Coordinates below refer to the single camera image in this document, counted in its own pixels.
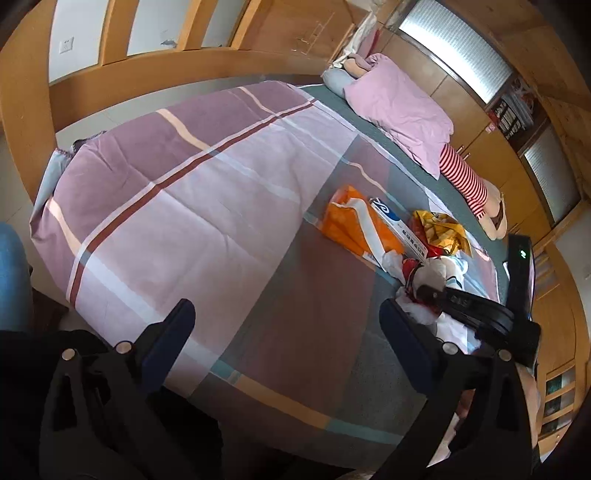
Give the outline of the white red plastic bag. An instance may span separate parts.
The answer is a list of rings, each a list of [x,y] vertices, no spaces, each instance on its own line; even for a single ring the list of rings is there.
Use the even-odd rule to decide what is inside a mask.
[[[429,287],[436,294],[442,294],[446,287],[464,291],[464,276],[468,270],[466,261],[442,256],[421,262],[391,250],[383,256],[381,266],[401,283],[391,300],[412,324],[427,327],[438,339],[456,344],[465,354],[474,350],[469,344],[468,328],[440,307],[429,304],[429,300],[434,300],[433,294],[429,294],[427,299],[419,295],[422,287]]]

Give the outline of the pink pillow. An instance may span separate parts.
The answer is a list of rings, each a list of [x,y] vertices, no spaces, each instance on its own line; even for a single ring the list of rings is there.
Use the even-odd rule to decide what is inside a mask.
[[[346,87],[346,102],[380,128],[432,177],[440,177],[440,155],[451,140],[448,114],[386,55],[367,58],[370,70]]]

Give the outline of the blue white medicine box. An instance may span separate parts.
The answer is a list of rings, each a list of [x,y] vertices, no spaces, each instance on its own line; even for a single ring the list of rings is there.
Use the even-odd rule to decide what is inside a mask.
[[[371,197],[369,202],[379,218],[401,241],[405,254],[420,261],[426,260],[428,249],[412,229],[380,198]]]

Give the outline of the striped plush doll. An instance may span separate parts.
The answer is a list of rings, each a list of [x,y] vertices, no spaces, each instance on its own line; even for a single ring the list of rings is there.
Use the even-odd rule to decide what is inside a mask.
[[[464,197],[488,238],[492,241],[504,239],[507,215],[501,191],[480,177],[450,144],[442,149],[440,171]]]

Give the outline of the green bed mat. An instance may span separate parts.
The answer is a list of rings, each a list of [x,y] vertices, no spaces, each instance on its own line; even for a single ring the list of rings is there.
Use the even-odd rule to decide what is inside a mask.
[[[401,161],[419,183],[437,194],[493,263],[500,298],[506,298],[509,277],[503,267],[507,247],[503,232],[485,221],[486,202],[499,193],[462,159],[450,144],[454,127],[444,110],[407,79],[388,93],[380,86],[376,94],[363,94],[367,79],[349,85],[342,95],[325,85],[301,88],[322,105]]]

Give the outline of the gold crumpled foil wrapper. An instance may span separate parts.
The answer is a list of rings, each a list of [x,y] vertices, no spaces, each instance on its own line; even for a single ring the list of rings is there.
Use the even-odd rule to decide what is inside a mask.
[[[460,252],[472,256],[466,230],[450,215],[415,210],[411,229],[427,247],[428,257],[456,256]]]

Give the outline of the wooden wall cabinets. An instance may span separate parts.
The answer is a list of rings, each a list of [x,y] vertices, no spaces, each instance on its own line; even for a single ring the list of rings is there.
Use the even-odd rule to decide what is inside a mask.
[[[540,449],[549,453],[590,387],[590,5],[447,2],[509,65],[490,99],[403,29],[417,7],[380,2],[373,48],[448,113],[453,145],[503,191],[510,231],[534,242],[534,312],[544,329],[538,427]]]

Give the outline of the wooden bed frame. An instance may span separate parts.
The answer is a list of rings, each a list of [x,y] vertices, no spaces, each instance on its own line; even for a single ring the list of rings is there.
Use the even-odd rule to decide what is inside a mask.
[[[138,4],[110,1],[98,62],[50,83],[54,1],[1,4],[1,127],[20,180],[34,199],[56,134],[96,112],[155,91],[217,78],[317,76],[360,20],[347,1],[249,1],[226,47],[206,47],[214,1],[192,1],[175,48],[129,55]]]

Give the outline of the plaid pink grey bedspread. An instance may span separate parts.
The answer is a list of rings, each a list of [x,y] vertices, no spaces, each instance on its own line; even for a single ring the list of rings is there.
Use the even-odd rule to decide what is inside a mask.
[[[506,290],[504,245],[464,200],[324,87],[199,95],[85,142],[41,195],[31,237],[105,340],[136,338],[180,299],[195,327],[167,383],[270,446],[337,463],[390,451],[423,405],[379,324],[396,281],[325,237],[342,186],[401,218],[468,231],[467,289]]]

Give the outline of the blue jeans leg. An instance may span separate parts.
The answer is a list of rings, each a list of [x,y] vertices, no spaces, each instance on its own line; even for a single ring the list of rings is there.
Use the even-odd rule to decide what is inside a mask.
[[[23,244],[12,226],[0,231],[1,330],[28,332],[33,320],[29,264]]]

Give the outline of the orange white plastic bag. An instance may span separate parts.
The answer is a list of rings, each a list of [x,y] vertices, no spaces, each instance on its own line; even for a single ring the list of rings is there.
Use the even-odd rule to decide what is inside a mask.
[[[351,185],[332,195],[322,218],[322,234],[360,257],[373,259],[394,278],[403,278],[405,249],[369,201]]]

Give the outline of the grey small pillow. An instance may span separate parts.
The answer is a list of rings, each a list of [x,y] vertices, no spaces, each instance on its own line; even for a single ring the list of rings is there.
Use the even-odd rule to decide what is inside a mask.
[[[346,87],[356,82],[352,75],[349,75],[345,69],[341,68],[329,68],[322,72],[321,78],[325,87],[342,99],[346,98]]]

